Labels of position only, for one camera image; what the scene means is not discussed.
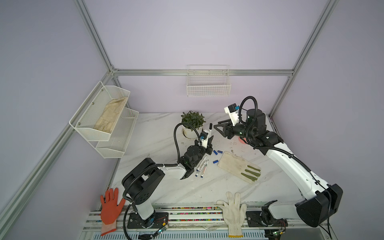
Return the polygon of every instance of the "potted plant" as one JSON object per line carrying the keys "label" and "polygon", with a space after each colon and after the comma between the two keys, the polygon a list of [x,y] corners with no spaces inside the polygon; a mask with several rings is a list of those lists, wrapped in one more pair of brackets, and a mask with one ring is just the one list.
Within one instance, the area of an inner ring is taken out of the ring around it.
{"label": "potted plant", "polygon": [[[183,112],[183,115],[181,115],[181,122],[186,122],[191,124],[199,134],[201,132],[203,124],[205,123],[203,114],[199,114],[199,112],[192,112],[192,111],[189,111],[188,113]],[[190,126],[184,126],[184,125],[182,126],[183,126],[183,135],[186,138],[189,138],[189,139],[197,138],[195,131],[193,131],[193,129],[191,129]]]}

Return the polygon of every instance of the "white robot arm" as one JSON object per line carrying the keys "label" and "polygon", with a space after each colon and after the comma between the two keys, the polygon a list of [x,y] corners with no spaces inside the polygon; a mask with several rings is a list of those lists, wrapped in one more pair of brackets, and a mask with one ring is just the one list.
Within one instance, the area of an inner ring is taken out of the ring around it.
{"label": "white robot arm", "polygon": [[[254,101],[255,108],[247,111],[246,121],[243,121],[242,106],[248,99]],[[232,104],[224,110],[230,119],[218,122],[214,128],[228,139],[239,136],[272,159],[292,179],[304,197],[293,202],[276,200],[266,204],[262,219],[266,225],[277,219],[289,218],[302,219],[309,226],[317,227],[337,211],[342,189],[337,184],[329,185],[317,176],[291,152],[280,136],[266,129],[265,114],[258,109],[254,97],[246,97],[240,106]]]}

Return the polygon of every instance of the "pink object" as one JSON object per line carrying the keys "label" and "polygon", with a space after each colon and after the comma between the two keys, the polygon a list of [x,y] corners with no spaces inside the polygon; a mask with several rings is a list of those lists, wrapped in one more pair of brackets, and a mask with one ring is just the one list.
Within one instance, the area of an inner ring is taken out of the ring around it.
{"label": "pink object", "polygon": [[240,137],[239,137],[239,141],[240,141],[242,144],[246,144],[243,140],[240,139]]}

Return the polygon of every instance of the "orange rubber glove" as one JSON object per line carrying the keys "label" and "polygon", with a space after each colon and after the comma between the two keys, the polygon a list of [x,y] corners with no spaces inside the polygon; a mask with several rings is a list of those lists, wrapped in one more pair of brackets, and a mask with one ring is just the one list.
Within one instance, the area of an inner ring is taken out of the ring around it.
{"label": "orange rubber glove", "polygon": [[120,215],[125,203],[125,199],[121,199],[118,205],[118,196],[118,188],[115,188],[115,192],[113,192],[113,189],[105,192],[105,202],[104,197],[102,195],[100,196],[102,206],[100,217],[103,222],[101,226],[101,236],[116,231],[116,219]]}

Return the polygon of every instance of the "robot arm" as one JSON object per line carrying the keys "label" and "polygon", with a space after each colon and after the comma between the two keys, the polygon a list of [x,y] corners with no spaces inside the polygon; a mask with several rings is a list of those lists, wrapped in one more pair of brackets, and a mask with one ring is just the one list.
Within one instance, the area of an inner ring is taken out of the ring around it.
{"label": "robot arm", "polygon": [[[243,103],[252,98],[245,98]],[[224,110],[229,114],[230,119],[218,122],[214,128],[228,139],[239,136],[245,142],[247,133],[248,144],[277,163],[305,198],[294,202],[269,202],[263,208],[262,221],[268,225],[280,218],[302,219],[309,226],[317,227],[333,215],[338,209],[343,194],[342,189],[337,184],[329,185],[317,176],[291,152],[280,136],[266,130],[265,114],[261,110],[257,108],[248,110],[245,124],[240,123],[240,108],[236,104],[226,107]]]}
{"label": "robot arm", "polygon": [[[184,123],[177,124],[174,131],[178,152],[176,129],[182,124]],[[148,157],[123,178],[121,181],[125,188],[123,198],[131,202],[134,211],[140,216],[140,224],[144,228],[150,227],[154,222],[155,210],[149,198],[160,181],[165,176],[167,179],[185,179],[189,177],[204,155],[212,154],[213,136],[211,136],[211,131],[212,124],[210,124],[208,130],[201,132],[200,136],[195,140],[195,145],[189,146],[183,156],[178,156],[177,164],[156,164]]]}

